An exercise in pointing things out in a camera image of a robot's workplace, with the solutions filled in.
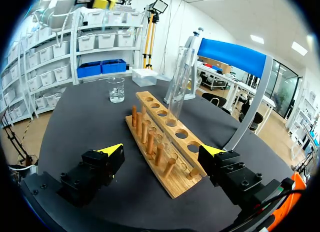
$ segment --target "wooden test tube rack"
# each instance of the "wooden test tube rack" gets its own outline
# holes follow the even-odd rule
[[[163,129],[163,124],[165,124],[165,117],[160,117],[157,115],[157,112],[161,111],[162,113],[168,113],[168,110],[149,92],[139,92],[136,94],[141,105],[144,105],[146,108],[146,113],[143,116],[143,121],[141,123],[147,124],[147,140],[145,137],[142,138],[144,131],[142,133],[137,133],[137,127],[133,127],[133,117],[125,117],[128,127],[150,168],[154,172],[155,176],[158,178],[159,182],[163,185],[165,190],[171,196],[171,198],[176,198],[182,193],[186,192],[196,183],[198,183],[202,176],[205,176],[203,168],[199,165],[197,158],[198,153],[193,153],[188,150],[188,144],[190,142],[193,145],[202,144],[201,141],[195,137],[182,123],[178,123],[177,126],[169,129]],[[154,104],[159,104],[159,107],[153,108]],[[180,139],[175,136],[175,133],[171,133],[171,129],[176,131],[184,130],[187,132],[188,137],[186,139]],[[154,136],[149,136],[149,132],[153,131]],[[157,150],[163,148],[163,138],[167,135],[175,146],[170,146],[169,148],[162,149],[160,159],[157,158],[156,165],[156,154]],[[153,137],[153,143],[148,141],[149,138]],[[152,144],[151,154],[147,153],[148,144]],[[172,160],[175,160],[174,165],[170,166]],[[199,171],[200,173],[195,173],[194,176],[190,176],[192,171]]]

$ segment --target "yellow tripod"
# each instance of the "yellow tripod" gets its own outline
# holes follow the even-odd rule
[[[145,42],[145,49],[143,54],[143,68],[152,69],[151,59],[152,59],[152,52],[153,52],[154,41],[155,41],[155,32],[156,32],[156,25],[157,25],[156,22],[158,21],[158,19],[159,17],[157,15],[154,15],[153,13],[151,13],[146,42]],[[150,33],[151,33],[150,53],[147,54],[148,48],[149,48]]]

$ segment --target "white ceiling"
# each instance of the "white ceiling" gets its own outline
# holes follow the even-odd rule
[[[310,51],[310,33],[288,0],[184,0],[212,17],[232,34],[239,44],[267,51],[287,60],[294,68],[316,67],[318,61]],[[250,35],[264,39],[264,45]],[[296,41],[308,50],[305,56],[291,48]]]

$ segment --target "white table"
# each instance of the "white table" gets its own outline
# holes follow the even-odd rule
[[[218,73],[215,69],[206,67],[205,65],[198,65],[197,69],[199,71],[201,71],[201,72],[208,72],[208,73],[212,74],[214,76],[214,78],[217,77],[220,80],[223,80],[223,81],[229,83],[230,89],[228,91],[228,95],[226,96],[226,103],[224,104],[223,107],[230,111],[231,110],[231,106],[232,106],[232,101],[234,100],[234,98],[231,99],[231,96],[233,95],[236,81],[233,80],[232,78],[228,78],[227,76]]]
[[[231,101],[234,101],[234,100],[235,100],[236,95],[237,95],[237,93],[238,93],[238,88],[244,90],[246,93],[251,94],[251,95],[253,95],[253,96],[254,96],[254,95],[256,94],[256,92],[257,92],[256,89],[248,86],[247,84],[245,84],[245,83],[243,83],[243,82],[236,82],[236,83],[235,83],[235,89],[234,89],[234,91],[232,91],[233,95],[232,95]],[[233,106],[233,108],[232,108],[232,112],[234,111],[234,109],[235,109],[235,107],[236,107],[236,105],[237,105],[237,103],[238,103],[239,97],[240,97],[240,96],[238,96],[237,99],[236,99],[236,102],[235,102],[235,104],[234,104],[234,106]],[[264,118],[264,119],[263,119],[263,122],[259,125],[258,129],[255,131],[255,134],[259,134],[259,133],[260,133],[260,131],[262,130],[262,128],[263,128],[263,126],[265,125],[266,121],[268,120],[272,109],[273,109],[274,107],[276,107],[275,102],[274,102],[273,100],[271,100],[270,98],[268,98],[267,96],[265,96],[265,95],[264,95],[263,98],[262,98],[262,102],[267,105],[268,109],[266,110],[266,112],[265,112],[265,114],[264,114],[264,116],[263,116],[263,118]]]

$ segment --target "wooden peg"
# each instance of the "wooden peg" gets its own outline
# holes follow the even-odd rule
[[[149,155],[152,155],[152,149],[154,147],[154,132],[152,130],[149,131],[148,133],[148,146],[146,149],[146,153]]]
[[[142,136],[141,136],[141,143],[147,142],[147,132],[148,132],[148,124],[147,122],[142,122]]]
[[[132,126],[135,128],[137,126],[137,107],[132,106]]]
[[[156,146],[156,155],[155,155],[155,162],[154,162],[156,166],[159,166],[160,164],[163,151],[164,151],[164,146],[162,144],[158,144]]]
[[[141,104],[141,113],[142,113],[142,116],[144,116],[144,115],[146,114],[146,112],[147,112],[146,107],[145,107],[143,104]]]
[[[171,170],[174,168],[174,165],[176,163],[176,160],[174,158],[170,158],[168,160],[168,163],[166,164],[163,176],[164,178],[167,178],[171,172]]]
[[[142,133],[142,113],[137,112],[136,118],[137,118],[136,119],[136,133],[138,134],[138,136],[140,136]]]
[[[196,177],[199,174],[199,170],[197,168],[193,168],[191,172],[186,176],[187,179],[192,180],[194,177]]]

